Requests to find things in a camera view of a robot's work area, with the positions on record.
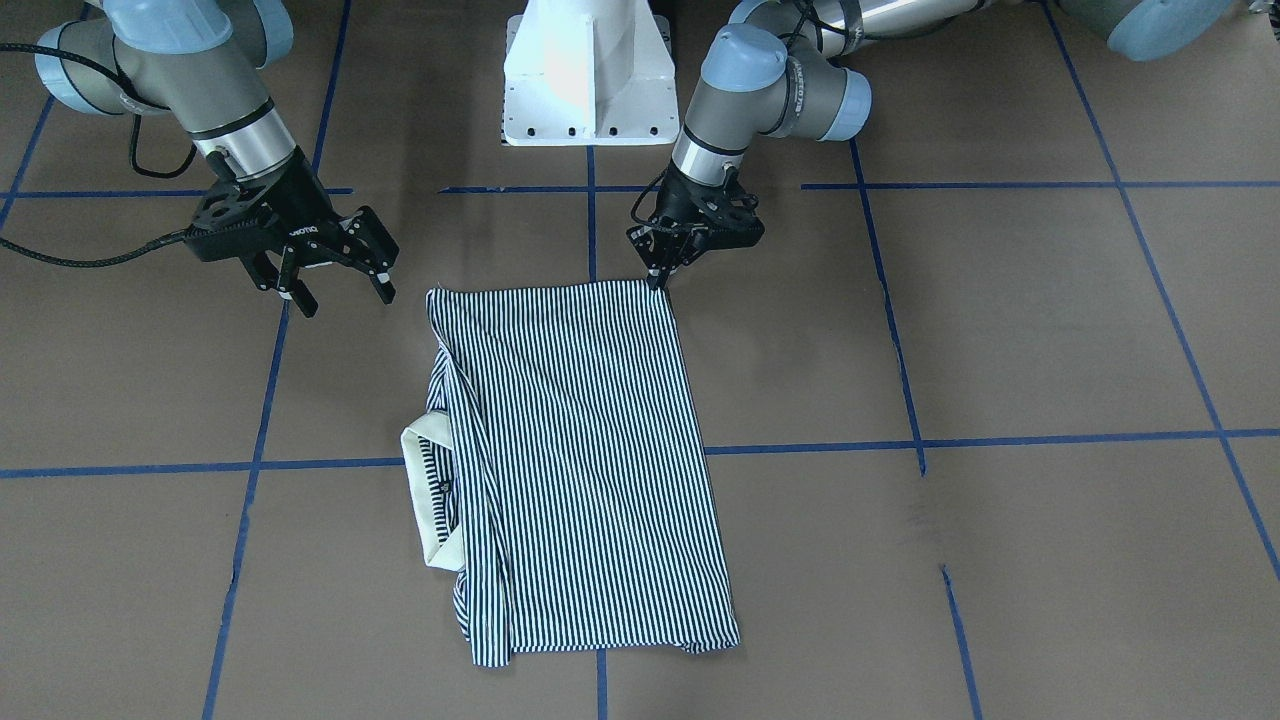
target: light blue joint cap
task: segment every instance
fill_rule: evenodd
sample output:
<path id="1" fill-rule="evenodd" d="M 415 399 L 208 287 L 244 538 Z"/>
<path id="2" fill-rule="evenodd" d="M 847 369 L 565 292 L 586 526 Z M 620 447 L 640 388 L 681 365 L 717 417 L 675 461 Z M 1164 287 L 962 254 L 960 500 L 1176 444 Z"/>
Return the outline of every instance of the light blue joint cap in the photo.
<path id="1" fill-rule="evenodd" d="M 749 18 L 756 8 L 768 1 L 769 0 L 742 0 L 737 4 L 737 8 L 733 8 L 733 14 L 728 17 L 728 24 L 745 23 L 746 18 Z"/>
<path id="2" fill-rule="evenodd" d="M 261 70 L 293 50 L 293 20 L 280 0 L 253 0 L 253 6 L 266 33 L 266 59 L 257 67 Z"/>
<path id="3" fill-rule="evenodd" d="M 731 24 L 716 33 L 703 60 L 703 81 L 726 92 L 769 87 L 787 69 L 787 46 L 768 31 Z"/>
<path id="4" fill-rule="evenodd" d="M 1144 63 L 1190 45 L 1234 0 L 1143 0 L 1111 31 L 1107 47 Z"/>
<path id="5" fill-rule="evenodd" d="M 836 110 L 827 135 L 818 140 L 849 140 L 858 135 L 872 114 L 872 83 L 861 74 L 845 68 L 845 97 Z"/>
<path id="6" fill-rule="evenodd" d="M 104 0 L 111 28 L 129 47 L 157 55 L 212 50 L 232 37 L 215 0 Z"/>
<path id="7" fill-rule="evenodd" d="M 72 23 L 63 23 L 41 35 L 36 45 L 58 50 L 58 41 L 63 36 L 63 28 L 69 24 Z M 63 105 L 90 115 L 106 115 L 106 113 L 91 105 L 88 100 L 84 100 L 84 96 L 76 90 L 76 86 L 72 85 L 72 78 L 67 76 L 67 68 L 63 67 L 63 61 L 59 58 L 36 55 L 36 72 L 40 73 L 40 82 L 45 83 L 49 94 L 56 97 Z"/>

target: striped shirt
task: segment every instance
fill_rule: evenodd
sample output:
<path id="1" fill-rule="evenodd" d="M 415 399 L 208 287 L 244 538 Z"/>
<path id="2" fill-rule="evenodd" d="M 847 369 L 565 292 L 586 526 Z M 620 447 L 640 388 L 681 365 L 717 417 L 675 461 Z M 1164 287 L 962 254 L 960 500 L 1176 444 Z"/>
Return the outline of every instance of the striped shirt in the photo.
<path id="1" fill-rule="evenodd" d="M 472 661 L 736 646 L 666 295 L 637 281 L 438 288 L 426 304 L 428 410 L 449 437 L 406 430 L 404 459 L 429 564 L 462 536 L 453 601 Z"/>

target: blue tape line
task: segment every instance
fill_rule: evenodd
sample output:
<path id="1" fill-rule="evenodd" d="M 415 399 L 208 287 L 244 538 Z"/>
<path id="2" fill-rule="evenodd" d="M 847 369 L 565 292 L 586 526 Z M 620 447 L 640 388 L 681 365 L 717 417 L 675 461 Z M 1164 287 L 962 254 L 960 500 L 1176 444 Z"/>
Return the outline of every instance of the blue tape line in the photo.
<path id="1" fill-rule="evenodd" d="M 266 377 L 266 391 L 262 395 L 262 415 L 257 425 L 257 441 L 253 443 L 253 462 L 244 486 L 244 503 L 241 506 L 239 530 L 236 533 L 236 552 L 232 556 L 232 582 L 223 600 L 223 618 L 218 628 L 218 644 L 214 647 L 214 662 L 209 669 L 209 688 L 205 692 L 205 710 L 201 720 L 212 720 L 214 706 L 218 702 L 218 685 L 223 676 L 223 661 L 227 657 L 227 639 L 232 630 L 232 615 L 236 612 L 236 597 L 239 593 L 239 574 L 244 565 L 244 548 L 248 544 L 250 509 L 257 496 L 257 479 L 261 474 L 262 451 L 266 447 L 266 428 L 271 421 L 271 405 L 275 401 L 276 380 L 280 377 L 280 359 L 284 356 L 284 338 L 289 331 L 289 302 L 280 309 L 280 323 L 275 331 L 275 350 L 271 354 L 271 372 Z"/>
<path id="2" fill-rule="evenodd" d="M 595 147 L 586 146 L 586 268 L 595 282 Z"/>
<path id="3" fill-rule="evenodd" d="M 991 438 L 925 439 L 924 447 L 1007 447 L 1030 445 L 1091 445 L 1105 442 L 1161 442 L 1179 439 L 1216 439 L 1217 430 L 1172 430 L 1157 433 L 1102 433 L 1084 436 L 1028 436 Z"/>
<path id="4" fill-rule="evenodd" d="M 1226 430 L 1226 437 L 1280 437 L 1280 428 L 1248 428 L 1240 430 Z"/>
<path id="5" fill-rule="evenodd" d="M 1243 428 L 1225 430 L 1231 438 L 1272 438 L 1280 437 L 1280 428 Z M 1089 445 L 1119 442 L 1171 442 L 1189 439 L 1216 439 L 1216 430 L 1170 430 L 1153 433 L 1100 433 L 1082 436 L 1011 436 L 989 438 L 936 438 L 923 439 L 928 450 L 963 447 L 1010 447 L 1043 445 Z M 867 441 L 867 442 L 819 442 L 794 445 L 721 445 L 707 446 L 704 455 L 787 455 L 804 452 L 865 452 L 876 450 L 914 450 L 915 442 Z M 404 465 L 403 457 L 329 457 L 308 460 L 262 460 L 260 470 L 324 470 L 340 468 L 397 468 Z M 253 462 L 189 462 L 174 465 L 96 465 L 82 468 L 19 468 L 0 469 L 0 479 L 97 477 L 97 475 L 154 475 L 178 473 L 234 473 L 253 468 Z"/>
<path id="6" fill-rule="evenodd" d="M 332 460 L 264 460 L 262 470 L 325 470 L 335 468 L 396 468 L 403 457 L 339 457 Z"/>
<path id="7" fill-rule="evenodd" d="M 1124 187 L 1280 187 L 1280 181 L 1124 181 Z"/>
<path id="8" fill-rule="evenodd" d="M 956 630 L 956 646 L 960 647 L 960 665 L 964 667 L 964 683 L 969 688 L 969 707 L 973 720 L 982 720 L 982 700 L 978 697 L 978 680 L 973 674 L 973 659 L 969 656 L 969 638 L 964 633 L 964 620 L 960 618 L 960 605 L 956 602 L 955 588 L 951 585 L 951 570 L 942 566 L 942 582 L 947 587 L 947 605 L 951 606 L 951 625 Z"/>
<path id="9" fill-rule="evenodd" d="M 311 158 L 311 170 L 320 172 L 324 156 L 324 141 L 329 136 L 329 114 L 333 111 L 333 96 L 338 92 L 338 73 L 342 70 L 342 51 L 347 45 L 347 26 L 351 22 L 351 0 L 342 4 L 342 20 L 338 23 L 338 42 L 333 49 L 333 64 L 329 68 L 329 87 L 324 94 L 324 110 L 320 113 L 320 127 L 316 129 L 316 149 Z"/>
<path id="10" fill-rule="evenodd" d="M 436 195 L 539 195 L 572 192 L 641 192 L 643 184 L 451 184 Z"/>
<path id="11" fill-rule="evenodd" d="M 911 379 L 906 373 L 906 356 L 902 355 L 902 340 L 897 333 L 897 319 L 893 316 L 893 297 L 888 291 L 888 277 L 884 274 L 884 259 L 881 256 L 879 237 L 876 233 L 876 218 L 872 217 L 872 199 L 867 192 L 867 176 L 863 174 L 863 160 L 858 154 L 858 141 L 849 141 L 849 154 L 854 159 L 854 174 L 858 177 L 858 193 L 863 201 L 863 217 L 867 220 L 867 236 L 872 242 L 872 258 L 876 260 L 876 277 L 879 278 L 884 295 L 884 318 L 888 322 L 888 334 L 893 340 L 897 354 L 897 375 L 902 382 L 902 400 L 906 402 L 906 419 L 911 425 L 911 439 L 915 441 L 915 459 L 920 465 L 920 477 L 929 471 L 924 457 L 924 443 L 920 439 L 920 423 L 915 415 L 915 400 L 911 396 Z"/>
<path id="12" fill-rule="evenodd" d="M 800 190 L 1052 190 L 1115 187 L 1114 182 L 806 182 Z"/>
<path id="13" fill-rule="evenodd" d="M 205 190 L 33 190 L 14 192 L 18 200 L 70 200 L 70 199 L 111 199 L 111 197 L 202 197 Z M 330 187 L 329 195 L 352 195 L 353 187 Z"/>
<path id="14" fill-rule="evenodd" d="M 104 475 L 168 475 L 180 473 L 243 473 L 250 462 L 175 462 L 169 465 L 87 465 L 81 468 L 0 469 L 0 480 L 26 478 L 91 478 Z"/>
<path id="15" fill-rule="evenodd" d="M 31 138 L 27 140 L 27 149 L 22 154 L 22 163 L 18 164 L 18 173 L 13 176 L 13 183 L 9 186 L 9 197 L 5 199 L 4 205 L 0 205 L 0 228 L 4 228 L 5 220 L 9 219 L 9 210 L 13 209 L 14 196 L 22 190 L 22 181 L 27 177 L 31 158 L 36 154 L 36 145 L 40 143 L 40 136 L 45 132 L 45 123 L 49 122 L 49 111 L 52 109 L 54 96 L 50 95 L 45 99 L 45 106 L 40 110 L 40 118 L 36 120 L 36 128 L 31 131 Z"/>
<path id="16" fill-rule="evenodd" d="M 595 651 L 595 717 L 609 720 L 609 661 L 603 647 Z"/>
<path id="17" fill-rule="evenodd" d="M 704 447 L 704 455 L 782 455 L 787 452 L 860 452 L 867 450 L 913 450 L 909 439 L 878 442 L 813 442 L 795 445 L 721 445 Z"/>
<path id="18" fill-rule="evenodd" d="M 1280 181 L 1080 181 L 1080 182 L 869 182 L 867 190 L 1060 190 L 1100 187 L 1158 187 L 1158 188 L 1215 188 L 1215 187 L 1280 187 Z M 806 182 L 800 190 L 858 190 L 852 182 Z"/>
<path id="19" fill-rule="evenodd" d="M 1219 442 L 1222 443 L 1222 452 L 1226 455 L 1226 462 L 1231 466 L 1235 486 L 1240 489 L 1240 497 L 1244 498 L 1244 506 L 1249 510 L 1249 518 L 1253 519 L 1253 527 L 1258 530 L 1258 538 L 1262 539 L 1262 547 L 1271 561 L 1271 571 L 1275 573 L 1276 580 L 1280 580 L 1280 556 L 1276 556 L 1276 547 L 1271 542 L 1271 536 L 1267 534 L 1267 527 L 1262 521 L 1262 512 L 1258 511 L 1258 503 L 1253 500 L 1253 492 L 1249 491 L 1249 483 L 1244 479 L 1244 470 L 1240 469 L 1240 464 L 1235 459 L 1235 451 L 1231 448 L 1226 433 L 1222 433 Z"/>
<path id="20" fill-rule="evenodd" d="M 1057 27 L 1057 22 L 1053 19 L 1052 10 L 1050 10 L 1048 5 L 1043 5 L 1042 9 L 1044 10 L 1044 18 L 1048 20 L 1050 29 L 1053 31 L 1053 38 L 1057 41 L 1059 51 L 1062 54 L 1062 60 L 1066 63 L 1066 69 L 1071 76 L 1071 82 L 1075 85 L 1075 91 L 1080 96 L 1080 102 L 1084 105 L 1084 111 L 1089 117 L 1089 124 L 1093 127 L 1093 133 L 1097 136 L 1098 146 L 1102 149 L 1102 156 L 1106 159 L 1107 167 L 1111 169 L 1111 177 L 1115 178 L 1120 199 L 1124 201 L 1125 213 L 1129 215 L 1129 223 L 1133 225 L 1133 232 L 1138 237 L 1138 245 L 1142 247 L 1142 255 L 1147 261 L 1147 269 L 1151 270 L 1151 277 L 1156 283 L 1156 290 L 1160 292 L 1160 300 L 1165 305 L 1165 313 L 1169 314 L 1169 320 L 1174 325 L 1174 333 L 1178 336 L 1178 343 L 1181 346 L 1183 355 L 1187 357 L 1187 364 L 1190 366 L 1192 377 L 1196 379 L 1196 387 L 1199 388 L 1201 398 L 1204 401 L 1204 409 L 1208 411 L 1210 420 L 1213 423 L 1213 429 L 1217 432 L 1219 441 L 1222 445 L 1222 452 L 1226 455 L 1226 461 L 1231 468 L 1231 474 L 1235 477 L 1235 483 L 1240 488 L 1240 496 L 1244 498 L 1244 505 L 1248 507 L 1249 516 L 1253 519 L 1253 527 L 1258 532 L 1258 539 L 1262 541 L 1262 547 L 1267 553 L 1267 559 L 1271 561 L 1271 570 L 1275 573 L 1276 579 L 1280 580 L 1280 556 L 1276 555 L 1275 544 L 1271 542 L 1271 536 L 1267 533 L 1267 528 L 1262 521 L 1262 515 L 1258 512 L 1257 503 L 1253 501 L 1253 493 L 1249 491 L 1249 484 L 1244 479 L 1244 473 L 1240 470 L 1240 466 L 1235 460 L 1235 452 L 1231 450 L 1231 442 L 1228 438 L 1226 430 L 1222 428 L 1222 420 L 1219 418 L 1217 409 L 1213 406 L 1213 398 L 1210 397 L 1208 384 L 1204 382 L 1203 374 L 1201 374 L 1199 364 L 1196 361 L 1196 355 L 1192 352 L 1190 342 L 1187 340 L 1187 333 L 1183 331 L 1183 323 L 1178 319 L 1178 313 L 1174 310 L 1174 302 L 1165 287 L 1165 281 L 1161 278 L 1160 269 L 1156 266 L 1156 258 L 1151 251 L 1151 245 L 1147 242 L 1147 234 L 1142 229 L 1142 223 L 1138 222 L 1138 213 L 1134 210 L 1133 201 L 1129 199 L 1129 191 L 1125 190 L 1124 183 L 1120 182 L 1120 169 L 1116 167 L 1115 158 L 1111 155 L 1111 149 L 1107 146 L 1107 140 L 1102 135 L 1102 126 L 1098 124 L 1098 118 L 1093 113 L 1093 105 L 1089 104 L 1089 99 L 1084 94 L 1084 85 L 1080 82 L 1080 76 L 1075 69 L 1075 63 L 1071 61 L 1071 54 L 1066 49 L 1066 41 L 1062 40 L 1062 33 Z"/>

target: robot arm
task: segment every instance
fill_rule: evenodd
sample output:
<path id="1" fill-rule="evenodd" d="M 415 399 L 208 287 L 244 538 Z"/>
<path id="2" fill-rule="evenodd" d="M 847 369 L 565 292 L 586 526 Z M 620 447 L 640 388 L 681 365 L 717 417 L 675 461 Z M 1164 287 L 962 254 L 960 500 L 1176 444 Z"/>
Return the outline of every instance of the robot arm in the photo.
<path id="1" fill-rule="evenodd" d="M 260 290 L 316 301 L 302 268 L 339 263 L 370 277 L 383 302 L 396 290 L 398 247 L 369 208 L 340 217 L 284 126 L 255 68 L 288 53 L 293 31 L 279 0 L 102 0 L 106 18 L 67 23 L 40 44 L 118 68 L 37 56 L 41 79 L 91 114 L 172 111 L 218 182 L 201 200 L 186 243 L 200 260 L 237 258 Z M 280 256 L 279 269 L 268 252 Z"/>
<path id="2" fill-rule="evenodd" d="M 1233 0 L 1057 0 L 1065 12 L 1134 60 L 1172 53 L 1198 37 Z M 654 288 L 709 250 L 749 247 L 764 225 L 758 199 L 739 183 L 756 135 L 845 141 L 870 113 L 870 85 L 828 63 L 856 49 L 996 0 L 744 0 L 716 40 L 685 114 L 648 219 L 627 233 Z"/>

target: brown floor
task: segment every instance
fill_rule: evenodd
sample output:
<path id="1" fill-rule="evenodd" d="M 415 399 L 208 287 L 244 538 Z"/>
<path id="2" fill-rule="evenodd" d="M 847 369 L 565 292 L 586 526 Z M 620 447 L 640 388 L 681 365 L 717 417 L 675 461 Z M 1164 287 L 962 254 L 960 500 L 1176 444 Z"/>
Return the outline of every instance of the brown floor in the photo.
<path id="1" fill-rule="evenodd" d="M 333 268 L 284 323 L 183 249 L 0 256 L 0 717 L 1275 720 L 1280 47 L 1243 4 L 1148 65 L 1037 4 L 851 58 L 863 176 L 760 140 L 764 241 L 671 288 L 742 647 L 471 667 L 397 464 L 422 296 L 637 277 L 669 154 L 499 145 L 522 5 L 289 3 L 265 79 L 338 209 L 396 233 L 389 307 Z M 0 41 L 78 8 L 0 1 Z M 682 106 L 731 8 L 677 14 Z M 186 224 L 147 193 L 207 170 L 133 176 L 125 120 L 44 117 L 0 63 L 4 237 Z"/>

